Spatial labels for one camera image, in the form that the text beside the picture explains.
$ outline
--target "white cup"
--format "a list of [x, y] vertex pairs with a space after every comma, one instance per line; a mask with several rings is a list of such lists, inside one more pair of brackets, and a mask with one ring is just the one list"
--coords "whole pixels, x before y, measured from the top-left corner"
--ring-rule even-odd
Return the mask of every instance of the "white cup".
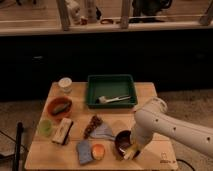
[[58, 82], [58, 85], [64, 93], [69, 93], [72, 90], [71, 89], [72, 80], [69, 77], [64, 77], [64, 78], [60, 79]]

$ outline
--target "orange bowl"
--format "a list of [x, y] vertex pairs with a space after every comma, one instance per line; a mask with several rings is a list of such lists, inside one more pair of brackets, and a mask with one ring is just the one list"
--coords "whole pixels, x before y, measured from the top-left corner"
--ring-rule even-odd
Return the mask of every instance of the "orange bowl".
[[50, 101], [47, 106], [47, 113], [55, 121], [69, 118], [71, 114], [72, 100], [67, 97], [57, 97]]

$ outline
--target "green cup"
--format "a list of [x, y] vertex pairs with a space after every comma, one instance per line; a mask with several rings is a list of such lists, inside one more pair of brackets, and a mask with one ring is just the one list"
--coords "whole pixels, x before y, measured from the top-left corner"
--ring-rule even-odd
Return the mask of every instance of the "green cup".
[[38, 124], [37, 131], [40, 135], [49, 137], [52, 133], [52, 122], [48, 119], [41, 120]]

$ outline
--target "bottle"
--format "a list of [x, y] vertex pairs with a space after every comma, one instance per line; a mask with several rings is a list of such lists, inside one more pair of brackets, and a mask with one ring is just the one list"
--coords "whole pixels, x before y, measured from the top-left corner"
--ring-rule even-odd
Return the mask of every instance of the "bottle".
[[85, 15], [88, 23], [96, 23], [96, 5], [95, 0], [84, 0], [85, 4]]

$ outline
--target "dark bowl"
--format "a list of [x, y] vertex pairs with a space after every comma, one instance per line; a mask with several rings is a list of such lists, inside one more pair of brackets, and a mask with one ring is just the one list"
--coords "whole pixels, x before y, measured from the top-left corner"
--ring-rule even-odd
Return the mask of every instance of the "dark bowl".
[[[131, 146], [130, 143], [131, 131], [124, 130], [119, 132], [115, 137], [115, 148], [117, 152], [123, 157], [124, 151]], [[134, 158], [139, 155], [140, 151], [137, 151]]]

